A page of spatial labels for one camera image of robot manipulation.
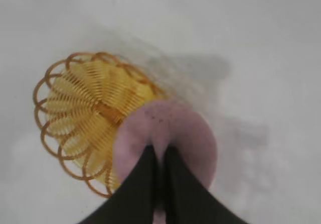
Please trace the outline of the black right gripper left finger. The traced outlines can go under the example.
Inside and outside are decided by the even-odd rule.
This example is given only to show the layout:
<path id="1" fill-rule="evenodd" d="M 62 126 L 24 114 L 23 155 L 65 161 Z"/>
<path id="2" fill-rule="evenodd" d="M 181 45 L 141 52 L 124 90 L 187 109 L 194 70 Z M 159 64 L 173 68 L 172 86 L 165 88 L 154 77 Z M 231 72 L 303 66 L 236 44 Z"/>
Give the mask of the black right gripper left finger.
<path id="1" fill-rule="evenodd" d="M 156 156 L 153 146 L 149 145 L 115 193 L 81 223 L 153 223 L 156 176 Z"/>

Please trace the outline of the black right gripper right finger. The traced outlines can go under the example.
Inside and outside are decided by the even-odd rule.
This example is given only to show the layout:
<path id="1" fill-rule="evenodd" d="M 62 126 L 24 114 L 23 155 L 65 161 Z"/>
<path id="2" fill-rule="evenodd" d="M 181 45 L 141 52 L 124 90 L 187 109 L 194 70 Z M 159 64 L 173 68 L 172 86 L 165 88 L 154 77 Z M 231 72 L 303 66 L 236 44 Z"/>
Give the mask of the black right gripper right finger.
<path id="1" fill-rule="evenodd" d="M 167 148 L 164 168 L 166 223 L 246 223 L 210 194 L 175 147 Z"/>

